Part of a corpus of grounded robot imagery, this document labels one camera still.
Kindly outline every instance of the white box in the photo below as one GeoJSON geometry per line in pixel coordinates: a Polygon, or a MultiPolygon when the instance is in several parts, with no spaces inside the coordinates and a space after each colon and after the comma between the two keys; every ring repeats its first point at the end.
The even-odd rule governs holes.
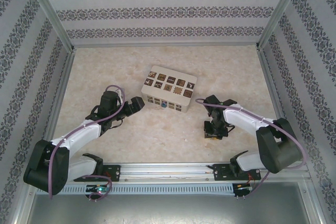
{"type": "Polygon", "coordinates": [[[142,98],[164,108],[187,112],[197,77],[153,66],[141,89],[142,98]]]}

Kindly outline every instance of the gray metal sheet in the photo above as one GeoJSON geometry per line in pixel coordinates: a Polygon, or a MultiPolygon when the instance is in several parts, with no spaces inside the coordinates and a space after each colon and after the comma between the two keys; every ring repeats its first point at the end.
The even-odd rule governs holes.
{"type": "Polygon", "coordinates": [[[218,195],[36,195],[28,223],[309,223],[296,183],[266,183],[246,200],[218,195]]]}

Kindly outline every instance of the cable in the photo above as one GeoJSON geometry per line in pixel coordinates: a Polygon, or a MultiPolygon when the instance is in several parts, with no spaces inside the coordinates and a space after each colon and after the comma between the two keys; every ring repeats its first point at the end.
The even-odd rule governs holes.
{"type": "Polygon", "coordinates": [[[104,199],[109,194],[109,192],[112,190],[112,180],[109,177],[99,176],[99,175],[86,175],[86,176],[82,176],[82,178],[104,178],[104,179],[108,180],[108,185],[109,185],[108,191],[104,195],[101,195],[100,193],[92,193],[92,194],[89,195],[89,200],[91,200],[91,197],[93,195],[99,195],[100,198],[95,199],[94,201],[95,202],[100,201],[100,200],[104,199]]]}
{"type": "MultiPolygon", "coordinates": [[[[257,120],[259,120],[261,122],[264,122],[264,123],[270,125],[271,127],[275,128],[276,130],[280,131],[281,133],[283,133],[284,135],[286,135],[288,138],[290,138],[296,144],[296,146],[300,149],[300,151],[302,153],[302,162],[301,162],[301,164],[299,164],[297,166],[287,167],[286,169],[290,169],[290,170],[298,169],[298,168],[301,168],[303,165],[306,164],[306,161],[308,159],[308,155],[307,155],[307,152],[305,151],[305,149],[302,147],[302,145],[295,139],[295,137],[293,137],[292,135],[290,135],[287,131],[283,130],[282,128],[276,126],[275,124],[273,124],[271,122],[268,122],[264,118],[262,118],[260,116],[257,116],[257,115],[254,115],[253,113],[251,113],[251,112],[249,112],[247,110],[240,109],[240,108],[237,108],[237,107],[234,107],[234,106],[225,106],[225,105],[204,103],[203,102],[203,101],[205,101],[204,99],[196,99],[195,101],[197,103],[199,103],[199,104],[202,104],[202,105],[208,106],[208,107],[231,109],[231,110],[235,110],[235,111],[238,111],[238,112],[242,112],[242,113],[245,113],[245,114],[251,116],[252,118],[255,118],[255,119],[257,119],[257,120]]],[[[265,177],[259,182],[259,184],[255,188],[253,188],[253,190],[247,196],[251,195],[253,192],[255,192],[260,187],[260,185],[268,177],[269,173],[270,173],[270,171],[267,172],[267,174],[265,175],[265,177]]]]}
{"type": "Polygon", "coordinates": [[[116,116],[121,110],[122,108],[124,107],[125,105],[125,92],[122,90],[121,87],[117,86],[117,85],[109,85],[106,87],[105,91],[107,91],[110,87],[115,87],[117,88],[117,90],[119,89],[122,93],[122,104],[121,106],[119,107],[119,109],[112,115],[106,117],[106,118],[103,118],[103,119],[99,119],[97,121],[93,121],[93,122],[90,122],[86,125],[82,125],[82,126],[79,126],[78,128],[74,129],[73,131],[71,131],[70,133],[68,133],[61,141],[59,141],[59,143],[55,146],[54,150],[52,151],[51,153],[51,156],[50,156],[50,161],[49,161],[49,169],[48,169],[48,194],[49,194],[49,198],[52,199],[53,198],[53,181],[52,181],[52,171],[53,171],[53,162],[54,162],[54,156],[55,156],[55,153],[57,151],[57,149],[60,147],[60,145],[67,139],[69,138],[70,136],[72,136],[74,133],[80,131],[82,128],[85,128],[85,127],[88,127],[90,125],[93,125],[93,124],[96,124],[96,123],[100,123],[100,122],[103,122],[105,120],[108,120],[114,116],[116,116]]]}

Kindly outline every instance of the enclosure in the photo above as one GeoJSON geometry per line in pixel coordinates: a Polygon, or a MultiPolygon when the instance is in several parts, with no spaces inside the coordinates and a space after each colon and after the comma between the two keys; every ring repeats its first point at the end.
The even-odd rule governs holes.
{"type": "Polygon", "coordinates": [[[336,222],[335,16],[335,0],[0,0],[0,223],[336,222]],[[104,207],[83,183],[48,201],[23,182],[39,140],[80,125],[110,84],[141,96],[153,65],[197,76],[190,108],[145,101],[78,151],[121,165],[104,207]],[[307,165],[271,174],[245,201],[226,195],[207,167],[258,146],[239,128],[204,138],[210,118],[195,99],[212,94],[287,119],[307,165]]]}

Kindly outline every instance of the decorative tile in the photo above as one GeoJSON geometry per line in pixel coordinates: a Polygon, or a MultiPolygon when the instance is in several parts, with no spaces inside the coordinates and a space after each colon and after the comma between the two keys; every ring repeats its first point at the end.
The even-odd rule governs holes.
{"type": "Polygon", "coordinates": [[[176,85],[183,87],[185,85],[185,80],[178,79],[176,85]]]}
{"type": "Polygon", "coordinates": [[[169,84],[166,84],[166,85],[164,86],[164,90],[169,91],[169,92],[172,90],[172,88],[173,88],[173,86],[171,86],[171,85],[169,85],[169,84]]]}
{"type": "Polygon", "coordinates": [[[147,86],[151,86],[152,84],[153,84],[153,80],[152,79],[146,79],[145,80],[145,83],[144,83],[145,85],[147,85],[147,86]]]}
{"type": "Polygon", "coordinates": [[[192,91],[186,89],[186,90],[184,90],[183,96],[184,96],[184,97],[191,98],[192,94],[193,94],[192,91]]]}
{"type": "Polygon", "coordinates": [[[193,84],[191,82],[188,82],[188,84],[187,84],[188,89],[194,89],[194,86],[195,86],[195,84],[193,84]]]}
{"type": "Polygon", "coordinates": [[[151,77],[151,78],[155,78],[155,76],[156,76],[156,73],[153,71],[149,72],[148,74],[148,77],[151,77]]]}
{"type": "Polygon", "coordinates": [[[159,74],[159,76],[158,76],[158,80],[159,81],[164,81],[166,79],[166,75],[164,75],[164,74],[159,74]]]}
{"type": "Polygon", "coordinates": [[[162,82],[157,81],[157,82],[154,84],[154,87],[160,89],[160,88],[162,87],[162,82]]]}
{"type": "Polygon", "coordinates": [[[175,89],[174,89],[174,93],[175,93],[175,94],[181,94],[181,93],[182,93],[182,88],[175,87],[175,89]]]}
{"type": "Polygon", "coordinates": [[[168,83],[171,83],[171,84],[174,84],[175,80],[176,80],[175,77],[171,77],[171,76],[169,76],[168,79],[167,79],[167,82],[168,82],[168,83]]]}

